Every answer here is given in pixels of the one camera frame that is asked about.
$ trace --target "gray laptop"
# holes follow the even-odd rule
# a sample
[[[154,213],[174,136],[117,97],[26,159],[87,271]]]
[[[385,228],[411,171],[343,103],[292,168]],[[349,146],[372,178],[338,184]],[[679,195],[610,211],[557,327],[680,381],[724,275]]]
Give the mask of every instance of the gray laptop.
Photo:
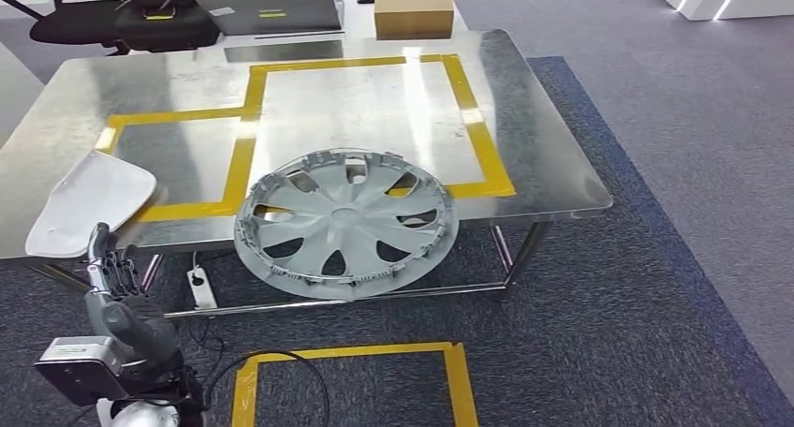
[[[340,31],[333,0],[196,0],[226,36]]]

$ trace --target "yellow tape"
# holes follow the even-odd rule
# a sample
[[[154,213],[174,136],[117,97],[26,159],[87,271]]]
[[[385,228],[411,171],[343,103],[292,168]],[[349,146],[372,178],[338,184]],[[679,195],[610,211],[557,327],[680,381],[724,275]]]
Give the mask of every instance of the yellow tape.
[[[471,391],[463,343],[444,350],[444,363],[447,365],[447,384],[455,426],[478,427],[477,410],[474,405],[474,394]]]
[[[251,69],[271,73],[276,71],[301,71],[307,69],[350,68],[355,66],[402,65],[404,63],[404,57],[373,57],[367,59],[317,60],[314,62],[289,62],[287,64],[254,65],[251,66]]]
[[[262,113],[262,102],[265,97],[265,83],[268,73],[262,69],[251,67],[248,76],[248,87],[245,89],[243,102],[243,121],[258,121]]]
[[[493,144],[491,133],[483,121],[477,100],[471,90],[463,65],[457,55],[443,55],[441,57],[444,69],[447,71],[452,93],[461,109],[466,132],[469,134],[472,147],[482,169],[485,182],[482,184],[453,184],[448,185],[449,192],[454,198],[473,198],[481,196],[513,196],[516,189],[510,181],[505,165],[499,155],[499,150]]]
[[[389,66],[405,64],[405,57],[373,57],[364,59],[339,59],[312,62],[251,66],[243,106],[230,109],[189,110],[159,113],[137,113],[112,115],[99,135],[97,150],[112,154],[122,132],[128,125],[176,123],[181,121],[207,120],[226,117],[241,117],[243,123],[258,123],[262,113],[267,76],[270,72],[330,69],[353,66]],[[448,184],[447,189],[454,198],[497,197],[515,195],[515,188],[507,175],[505,166],[493,143],[488,127],[479,111],[477,101],[461,61],[455,54],[426,54],[419,57],[422,63],[441,63],[447,71],[452,93],[461,110],[466,132],[472,143],[480,165],[483,181],[463,184]],[[178,219],[193,219],[208,216],[231,216],[237,213],[245,197],[248,174],[254,156],[256,139],[251,128],[249,134],[240,133],[235,141],[231,163],[228,168],[224,195],[220,201],[187,204],[157,205],[144,208],[136,221],[154,222]],[[404,194],[406,190],[395,190]]]
[[[456,427],[478,427],[477,409],[471,391],[466,356],[463,345],[452,343],[415,343],[405,345],[352,346],[328,349],[296,350],[295,354],[307,360],[342,357],[362,357],[420,352],[442,352],[447,372],[449,398]],[[291,361],[292,357],[267,354],[252,357],[237,371],[234,383],[234,401],[231,411],[232,427],[254,427],[257,403],[257,370],[261,363]]]
[[[255,81],[253,86],[256,87],[257,85],[263,87],[264,83],[263,81]],[[112,115],[108,118],[107,127],[99,135],[96,149],[106,154],[112,154],[113,150],[118,146],[119,138],[121,138],[124,129],[128,125],[165,124],[232,117],[241,117],[244,122],[245,119],[249,119],[252,116],[253,112],[246,107]],[[250,132],[244,128],[239,129],[234,149],[231,153],[224,195],[220,201],[144,207],[136,214],[135,221],[172,221],[236,214],[245,198],[245,188],[248,183],[251,161],[254,157],[255,143],[256,139]]]

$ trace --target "office chair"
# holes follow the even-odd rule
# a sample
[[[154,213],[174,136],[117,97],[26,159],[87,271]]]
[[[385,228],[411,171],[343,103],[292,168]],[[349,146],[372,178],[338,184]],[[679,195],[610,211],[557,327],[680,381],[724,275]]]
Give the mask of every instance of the office chair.
[[[116,48],[110,55],[125,55],[129,48],[115,33],[116,8],[119,0],[65,3],[53,0],[55,11],[42,15],[17,0],[2,0],[8,5],[35,18],[30,38],[42,43],[61,45],[88,45],[99,43],[105,48]]]

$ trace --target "hubcap center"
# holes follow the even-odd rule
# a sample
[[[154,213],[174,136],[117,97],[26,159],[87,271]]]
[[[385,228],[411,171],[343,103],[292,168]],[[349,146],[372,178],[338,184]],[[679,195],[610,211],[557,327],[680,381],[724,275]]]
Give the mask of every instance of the hubcap center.
[[[339,221],[353,221],[360,218],[359,211],[355,209],[336,209],[331,212],[331,217]]]

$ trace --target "brown box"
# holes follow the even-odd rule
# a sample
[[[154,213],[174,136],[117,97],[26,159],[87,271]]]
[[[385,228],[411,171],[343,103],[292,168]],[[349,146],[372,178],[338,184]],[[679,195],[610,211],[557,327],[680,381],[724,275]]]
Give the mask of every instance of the brown box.
[[[378,40],[449,38],[452,0],[375,0]]]

